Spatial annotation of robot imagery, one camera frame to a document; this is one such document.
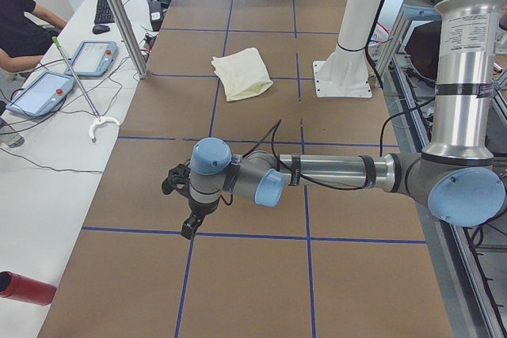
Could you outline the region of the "black computer mouse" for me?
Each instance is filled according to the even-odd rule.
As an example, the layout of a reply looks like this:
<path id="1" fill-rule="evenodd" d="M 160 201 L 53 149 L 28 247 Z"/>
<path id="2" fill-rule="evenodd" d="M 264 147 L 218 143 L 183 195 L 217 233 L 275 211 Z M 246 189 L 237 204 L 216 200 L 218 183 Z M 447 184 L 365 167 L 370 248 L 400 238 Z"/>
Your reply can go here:
<path id="1" fill-rule="evenodd" d="M 110 27 L 108 25 L 95 25 L 92 27 L 92 33 L 94 35 L 100 35 L 110 31 Z"/>

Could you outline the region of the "teach pendant tablet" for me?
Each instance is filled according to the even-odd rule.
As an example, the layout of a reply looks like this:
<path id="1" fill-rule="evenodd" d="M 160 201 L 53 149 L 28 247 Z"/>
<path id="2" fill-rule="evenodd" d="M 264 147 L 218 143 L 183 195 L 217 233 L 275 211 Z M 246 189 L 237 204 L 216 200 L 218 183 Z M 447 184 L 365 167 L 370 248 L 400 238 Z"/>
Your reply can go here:
<path id="1" fill-rule="evenodd" d="M 80 78 L 99 78 L 108 71 L 117 51 L 114 41 L 82 41 L 70 64 Z"/>
<path id="2" fill-rule="evenodd" d="M 21 116 L 44 116 L 54 110 L 75 85 L 71 76 L 45 71 L 19 92 L 6 109 Z"/>

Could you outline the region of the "far teach pendant tablet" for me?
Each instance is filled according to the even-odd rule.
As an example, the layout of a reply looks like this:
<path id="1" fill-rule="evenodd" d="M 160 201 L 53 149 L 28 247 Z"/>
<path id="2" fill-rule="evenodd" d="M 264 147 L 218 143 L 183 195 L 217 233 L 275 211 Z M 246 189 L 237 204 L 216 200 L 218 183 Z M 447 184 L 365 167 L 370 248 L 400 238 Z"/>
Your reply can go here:
<path id="1" fill-rule="evenodd" d="M 108 71 L 117 51 L 114 41 L 82 41 L 70 64 L 80 78 L 99 78 Z"/>

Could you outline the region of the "person in dark shirt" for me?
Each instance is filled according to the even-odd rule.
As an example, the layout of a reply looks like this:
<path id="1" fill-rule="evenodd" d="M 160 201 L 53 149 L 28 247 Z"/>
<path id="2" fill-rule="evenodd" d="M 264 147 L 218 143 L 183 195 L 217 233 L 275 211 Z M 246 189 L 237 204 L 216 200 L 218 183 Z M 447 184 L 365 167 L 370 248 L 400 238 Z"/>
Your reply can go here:
<path id="1" fill-rule="evenodd" d="M 34 0 L 1 0 L 1 68 L 10 73 L 36 67 L 57 35 L 27 18 L 32 14 L 63 30 L 67 22 Z"/>

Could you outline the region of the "black power adapter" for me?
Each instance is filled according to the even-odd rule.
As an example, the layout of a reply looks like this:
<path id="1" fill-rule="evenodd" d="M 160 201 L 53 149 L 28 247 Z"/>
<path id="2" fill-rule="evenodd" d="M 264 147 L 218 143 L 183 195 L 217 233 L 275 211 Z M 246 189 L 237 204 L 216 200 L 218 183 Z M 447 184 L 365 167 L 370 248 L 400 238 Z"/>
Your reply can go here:
<path id="1" fill-rule="evenodd" d="M 157 32 L 162 27 L 164 13 L 162 3 L 157 0 L 150 0 L 148 3 L 151 30 Z"/>

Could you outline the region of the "cream long-sleeve cat shirt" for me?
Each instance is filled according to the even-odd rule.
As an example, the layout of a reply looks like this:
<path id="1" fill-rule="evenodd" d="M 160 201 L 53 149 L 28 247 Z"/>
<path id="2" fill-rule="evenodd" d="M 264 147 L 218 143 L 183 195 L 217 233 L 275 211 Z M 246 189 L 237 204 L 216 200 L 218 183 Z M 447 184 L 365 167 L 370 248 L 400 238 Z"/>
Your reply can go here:
<path id="1" fill-rule="evenodd" d="M 213 57 L 215 75 L 223 84 L 227 102 L 256 97 L 268 90 L 273 81 L 255 47 L 224 57 Z"/>

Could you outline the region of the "reacher grabber stick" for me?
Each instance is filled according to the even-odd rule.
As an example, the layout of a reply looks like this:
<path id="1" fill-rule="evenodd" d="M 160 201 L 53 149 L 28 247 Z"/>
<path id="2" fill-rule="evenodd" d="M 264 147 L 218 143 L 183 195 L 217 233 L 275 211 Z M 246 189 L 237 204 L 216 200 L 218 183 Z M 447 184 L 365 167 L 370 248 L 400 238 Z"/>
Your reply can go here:
<path id="1" fill-rule="evenodd" d="M 76 84 L 78 85 L 79 89 L 81 90 L 82 92 L 82 95 L 84 96 L 87 104 L 89 105 L 89 107 L 91 108 L 91 111 L 92 111 L 92 114 L 94 116 L 94 120 L 92 122 L 92 124 L 90 125 L 90 128 L 89 128 L 89 137 L 91 139 L 91 142 L 92 143 L 95 143 L 97 141 L 97 138 L 96 138 L 96 135 L 95 135 L 95 131 L 97 129 L 97 127 L 101 126 L 102 124 L 106 124 L 106 123 L 114 123 L 116 126 L 120 126 L 120 121 L 114 117 L 110 117 L 110 116 L 101 116 L 99 111 L 97 110 L 96 106 L 94 105 L 94 103 L 92 102 L 92 100 L 90 99 L 88 93 L 86 92 L 86 89 L 84 87 L 84 85 L 82 84 L 80 78 L 78 77 L 78 75 L 76 74 L 76 72 L 74 71 L 67 55 L 65 54 L 60 42 L 58 41 L 58 39 L 53 36 L 51 38 L 52 42 L 54 43 L 54 45 L 56 46 L 56 48 L 58 49 L 60 55 L 62 56 L 64 62 L 66 63 L 67 65 L 67 68 L 68 70 L 71 72 L 71 75 L 72 77 L 74 78 L 74 80 L 76 81 Z"/>

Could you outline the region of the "near teach pendant tablet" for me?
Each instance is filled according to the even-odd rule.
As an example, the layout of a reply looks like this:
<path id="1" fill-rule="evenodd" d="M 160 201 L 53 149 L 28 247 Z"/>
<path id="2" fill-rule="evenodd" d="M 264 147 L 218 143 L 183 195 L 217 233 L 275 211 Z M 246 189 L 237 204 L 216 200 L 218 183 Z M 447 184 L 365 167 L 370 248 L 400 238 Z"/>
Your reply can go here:
<path id="1" fill-rule="evenodd" d="M 45 71 L 19 92 L 6 109 L 21 116 L 44 116 L 54 110 L 75 85 L 71 76 Z"/>

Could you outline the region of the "black keyboard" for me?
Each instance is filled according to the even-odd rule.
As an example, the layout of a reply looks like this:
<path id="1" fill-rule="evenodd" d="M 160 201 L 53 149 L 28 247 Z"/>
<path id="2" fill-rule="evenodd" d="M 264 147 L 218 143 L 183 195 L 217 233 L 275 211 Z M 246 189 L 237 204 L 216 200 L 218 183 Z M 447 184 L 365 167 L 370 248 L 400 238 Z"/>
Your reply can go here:
<path id="1" fill-rule="evenodd" d="M 97 0 L 96 12 L 94 16 L 95 25 L 110 24 L 115 21 L 108 0 Z"/>

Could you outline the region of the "aluminium frame post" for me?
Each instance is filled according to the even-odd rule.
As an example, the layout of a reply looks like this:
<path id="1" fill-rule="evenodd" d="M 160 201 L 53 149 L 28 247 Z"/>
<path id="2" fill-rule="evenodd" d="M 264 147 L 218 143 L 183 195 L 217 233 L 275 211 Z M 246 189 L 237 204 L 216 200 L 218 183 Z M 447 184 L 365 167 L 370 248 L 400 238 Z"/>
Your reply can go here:
<path id="1" fill-rule="evenodd" d="M 132 24 L 128 19 L 128 15 L 123 6 L 123 3 L 121 0 L 107 0 L 107 1 L 112 9 L 112 14 L 115 17 L 116 26 L 120 31 L 121 37 L 123 38 L 123 42 L 128 50 L 132 62 L 134 63 L 139 78 L 145 79 L 148 73 L 147 65 L 144 60 L 144 57 L 141 54 L 139 45 L 135 38 L 134 31 L 132 29 Z"/>

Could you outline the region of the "red cylinder bottle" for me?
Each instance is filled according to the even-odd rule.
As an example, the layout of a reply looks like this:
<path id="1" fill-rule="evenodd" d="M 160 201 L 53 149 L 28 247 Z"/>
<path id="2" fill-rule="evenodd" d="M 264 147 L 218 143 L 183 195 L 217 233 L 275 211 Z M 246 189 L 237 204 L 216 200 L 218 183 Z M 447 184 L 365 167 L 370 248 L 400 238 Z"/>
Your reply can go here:
<path id="1" fill-rule="evenodd" d="M 49 305 L 56 287 L 17 273 L 1 272 L 1 297 L 39 306 Z"/>

